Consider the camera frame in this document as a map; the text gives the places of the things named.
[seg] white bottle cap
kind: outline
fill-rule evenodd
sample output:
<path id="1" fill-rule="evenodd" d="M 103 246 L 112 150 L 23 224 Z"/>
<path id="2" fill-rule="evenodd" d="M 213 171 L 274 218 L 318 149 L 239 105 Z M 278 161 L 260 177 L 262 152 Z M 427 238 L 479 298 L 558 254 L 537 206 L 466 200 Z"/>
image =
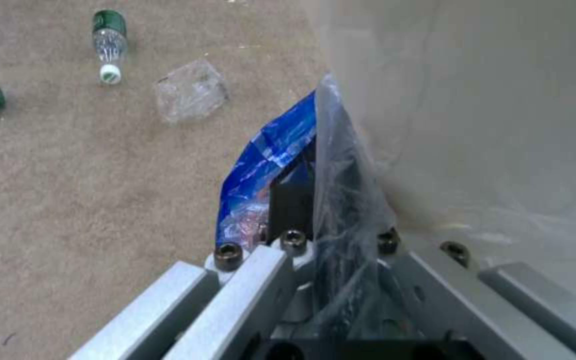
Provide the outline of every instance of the white bottle cap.
<path id="1" fill-rule="evenodd" d="M 114 64 L 103 64 L 99 69 L 99 78 L 104 84 L 119 84 L 122 80 L 122 71 Z"/>

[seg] clear plastic container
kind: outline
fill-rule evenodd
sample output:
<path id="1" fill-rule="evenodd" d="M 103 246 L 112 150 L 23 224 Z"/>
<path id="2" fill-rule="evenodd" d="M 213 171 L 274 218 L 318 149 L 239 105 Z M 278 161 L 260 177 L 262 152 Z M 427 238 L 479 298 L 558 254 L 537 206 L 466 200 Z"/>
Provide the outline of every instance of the clear plastic container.
<path id="1" fill-rule="evenodd" d="M 99 79 L 104 84 L 118 84 L 122 80 L 121 62 L 128 50 L 124 17 L 110 9 L 96 12 L 92 38 L 94 50 L 102 62 Z"/>

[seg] clear plastic bag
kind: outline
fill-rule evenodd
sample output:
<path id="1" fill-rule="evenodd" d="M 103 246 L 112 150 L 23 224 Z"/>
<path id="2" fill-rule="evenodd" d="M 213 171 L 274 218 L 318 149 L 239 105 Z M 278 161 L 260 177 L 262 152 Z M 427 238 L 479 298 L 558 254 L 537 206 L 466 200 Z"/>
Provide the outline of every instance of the clear plastic bag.
<path id="1" fill-rule="evenodd" d="M 331 75 L 316 91 L 315 310 L 320 338 L 378 338 L 377 236 L 395 215 L 377 185 Z"/>
<path id="2" fill-rule="evenodd" d="M 203 57 L 164 76 L 155 92 L 159 114 L 169 124 L 206 118 L 228 100 L 224 77 Z"/>

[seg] black plastic part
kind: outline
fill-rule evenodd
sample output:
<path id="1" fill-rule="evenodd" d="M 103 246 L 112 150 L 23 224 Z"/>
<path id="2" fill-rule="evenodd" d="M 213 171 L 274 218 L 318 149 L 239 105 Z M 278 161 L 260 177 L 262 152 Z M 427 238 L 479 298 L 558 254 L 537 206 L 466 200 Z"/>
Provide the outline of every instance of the black plastic part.
<path id="1" fill-rule="evenodd" d="M 286 230 L 299 230 L 313 239 L 315 146 L 313 139 L 270 183 L 267 245 Z"/>
<path id="2" fill-rule="evenodd" d="M 482 360 L 467 341 L 266 340 L 245 360 Z"/>

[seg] plastic sheet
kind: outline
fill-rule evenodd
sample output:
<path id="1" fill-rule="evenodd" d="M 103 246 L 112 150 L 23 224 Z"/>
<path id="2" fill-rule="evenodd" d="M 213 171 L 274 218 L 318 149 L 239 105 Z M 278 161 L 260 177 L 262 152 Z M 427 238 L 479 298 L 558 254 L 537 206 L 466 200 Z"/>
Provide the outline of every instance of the plastic sheet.
<path id="1" fill-rule="evenodd" d="M 576 1 L 302 4 L 402 239 L 576 294 Z"/>
<path id="2" fill-rule="evenodd" d="M 377 338 L 377 236 L 395 216 L 357 141 L 331 75 L 317 88 L 314 337 Z"/>
<path id="3" fill-rule="evenodd" d="M 163 121 L 204 119 L 228 100 L 224 77 L 203 57 L 164 76 L 155 84 Z"/>
<path id="4" fill-rule="evenodd" d="M 247 144 L 224 180 L 215 243 L 235 242 L 251 250 L 259 224 L 268 217 L 268 186 L 313 141 L 315 95 L 265 125 Z"/>

